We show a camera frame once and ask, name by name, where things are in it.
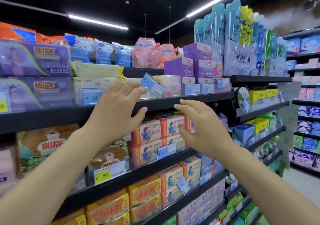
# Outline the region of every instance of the hand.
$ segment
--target hand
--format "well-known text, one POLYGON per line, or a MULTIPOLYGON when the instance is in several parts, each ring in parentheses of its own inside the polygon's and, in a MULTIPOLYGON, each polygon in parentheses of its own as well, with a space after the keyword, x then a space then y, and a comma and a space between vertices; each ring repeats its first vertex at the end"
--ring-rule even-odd
POLYGON ((230 148, 236 146, 215 112, 203 102, 180 100, 174 108, 185 113, 193 122, 195 132, 179 125, 179 133, 188 146, 201 154, 221 162, 230 148))
POLYGON ((132 118, 134 105, 148 89, 140 83, 118 81, 109 86, 98 100, 83 128, 87 133, 102 138, 104 145, 133 132, 145 118, 146 107, 132 118))

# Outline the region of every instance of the right hand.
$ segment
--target right hand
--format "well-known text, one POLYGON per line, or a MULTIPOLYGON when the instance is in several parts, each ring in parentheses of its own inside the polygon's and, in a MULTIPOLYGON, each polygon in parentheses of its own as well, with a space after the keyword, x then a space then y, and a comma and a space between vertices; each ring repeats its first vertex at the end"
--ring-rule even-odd
POLYGON ((221 162, 235 143, 215 112, 203 102, 180 100, 174 108, 185 113, 193 122, 195 132, 190 133, 184 125, 179 125, 179 134, 188 146, 201 154, 221 162))

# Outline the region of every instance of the black ceiling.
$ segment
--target black ceiling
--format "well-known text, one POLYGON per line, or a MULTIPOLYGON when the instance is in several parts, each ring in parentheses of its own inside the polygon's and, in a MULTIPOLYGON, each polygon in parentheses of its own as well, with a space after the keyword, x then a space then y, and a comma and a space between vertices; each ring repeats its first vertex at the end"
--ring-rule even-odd
MULTIPOLYGON (((144 37, 144 14, 146 14, 147 37, 157 42, 169 40, 169 30, 159 35, 155 32, 183 18, 186 14, 207 4, 212 0, 7 0, 55 12, 74 14, 99 21, 125 25, 129 30, 109 28, 97 24, 70 20, 67 17, 38 12, 0 4, 0 20, 25 26, 40 33, 54 35, 56 32, 77 33, 81 36, 92 36, 103 39, 104 36, 124 38, 136 41, 144 37)), ((227 4, 233 0, 224 0, 227 4)), ((250 6, 270 0, 241 0, 243 5, 250 6)), ((171 28, 171 39, 183 36, 193 30, 194 21, 211 12, 211 8, 184 20, 171 28)))

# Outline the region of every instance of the pink detergent pouch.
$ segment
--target pink detergent pouch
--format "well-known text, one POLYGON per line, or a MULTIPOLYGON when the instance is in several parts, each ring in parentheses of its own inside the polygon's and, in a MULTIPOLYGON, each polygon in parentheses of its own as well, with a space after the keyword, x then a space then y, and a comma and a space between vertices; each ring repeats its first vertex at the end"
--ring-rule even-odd
POLYGON ((158 62, 158 68, 163 69, 164 62, 175 59, 177 57, 176 52, 178 50, 175 49, 172 44, 162 44, 159 50, 160 50, 160 57, 158 62))
POLYGON ((131 51, 132 67, 157 68, 159 47, 153 38, 139 38, 131 51))

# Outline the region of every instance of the finger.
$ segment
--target finger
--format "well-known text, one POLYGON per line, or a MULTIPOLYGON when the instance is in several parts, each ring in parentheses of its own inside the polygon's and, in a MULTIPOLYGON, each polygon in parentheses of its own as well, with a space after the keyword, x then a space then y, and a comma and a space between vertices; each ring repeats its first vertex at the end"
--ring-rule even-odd
POLYGON ((148 111, 148 108, 143 107, 139 109, 138 113, 134 117, 131 118, 131 123, 133 127, 131 131, 134 131, 136 128, 138 128, 138 126, 141 124, 143 119, 146 117, 147 111, 148 111))
POLYGON ((116 83, 114 83, 112 85, 110 92, 111 93, 118 93, 124 84, 125 84, 124 81, 117 81, 116 83))
POLYGON ((132 89, 141 86, 140 82, 125 82, 122 88, 120 89, 119 93, 128 96, 131 93, 132 89))
POLYGON ((204 106, 202 105, 203 103, 199 101, 180 99, 180 103, 192 107, 199 114, 204 110, 204 106))
POLYGON ((148 91, 148 88, 146 87, 137 87, 132 89, 131 93, 127 96, 130 100, 132 100, 132 103, 136 104, 136 102, 139 100, 139 98, 145 94, 148 91))
POLYGON ((194 136, 191 132, 189 132, 186 127, 182 124, 179 125, 179 134, 184 139, 184 141, 189 145, 194 141, 194 136))
POLYGON ((197 113, 197 111, 195 111, 192 107, 190 107, 190 106, 188 106, 188 105, 175 104, 175 105, 174 105, 174 108, 175 108, 176 110, 179 110, 179 111, 185 113, 185 114, 188 116, 188 118, 191 119, 191 121, 192 121, 193 123, 197 120, 197 118, 198 118, 198 116, 199 116, 199 114, 197 113))

